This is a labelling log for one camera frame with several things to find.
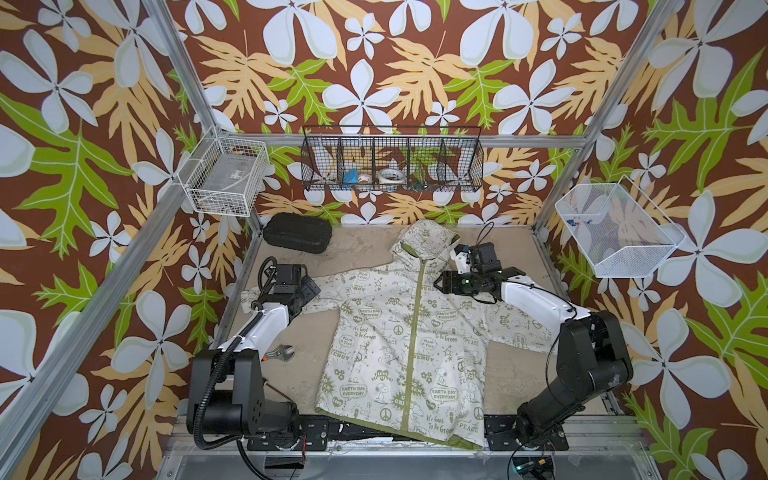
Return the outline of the white green printed jacket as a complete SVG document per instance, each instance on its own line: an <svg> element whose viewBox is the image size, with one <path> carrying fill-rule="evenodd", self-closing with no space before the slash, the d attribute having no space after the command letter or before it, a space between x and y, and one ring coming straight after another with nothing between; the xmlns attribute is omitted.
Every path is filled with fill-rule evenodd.
<svg viewBox="0 0 768 480"><path fill-rule="evenodd" d="M439 292L435 280L459 240L420 220L394 241L389 263L315 277L319 293L306 311L340 315L317 412L420 441L484 447L489 343L545 353L558 325L504 302Z"/></svg>

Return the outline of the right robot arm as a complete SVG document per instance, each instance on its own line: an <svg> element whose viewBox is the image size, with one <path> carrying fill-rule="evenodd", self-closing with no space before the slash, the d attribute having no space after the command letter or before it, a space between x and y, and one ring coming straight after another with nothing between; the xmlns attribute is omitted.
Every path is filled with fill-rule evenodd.
<svg viewBox="0 0 768 480"><path fill-rule="evenodd" d="M577 306L514 267L483 275L444 271L433 286L444 294L488 294L495 305L517 307L555 330L554 343L547 353L557 353L557 376L547 378L545 389L518 408L509 431L521 446L553 443L564 422L587 402L625 385L633 377L627 344L614 314Z"/></svg>

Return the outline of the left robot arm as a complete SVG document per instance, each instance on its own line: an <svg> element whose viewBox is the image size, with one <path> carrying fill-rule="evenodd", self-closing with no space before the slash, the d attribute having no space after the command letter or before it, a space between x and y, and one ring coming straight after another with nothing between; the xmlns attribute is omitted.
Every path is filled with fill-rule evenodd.
<svg viewBox="0 0 768 480"><path fill-rule="evenodd" d="M299 440L298 407L266 398L261 363L273 341L319 293L305 265L279 264L273 257L264 261L245 325L193 359L186 424L198 448L264 439L280 449Z"/></svg>

